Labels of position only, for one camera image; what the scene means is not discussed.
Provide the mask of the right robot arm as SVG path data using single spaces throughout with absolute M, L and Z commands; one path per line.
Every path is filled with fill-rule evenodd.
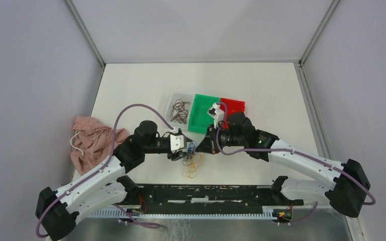
M 278 136 L 256 129 L 242 112 L 228 117 L 228 126 L 211 124 L 197 146 L 199 153 L 226 156 L 245 152 L 250 157 L 293 169 L 309 177 L 297 180 L 279 176 L 270 199 L 277 205 L 288 200 L 328 203 L 339 213 L 357 218 L 365 205 L 374 205 L 370 182 L 362 165 L 353 159 L 331 160 L 297 149 Z

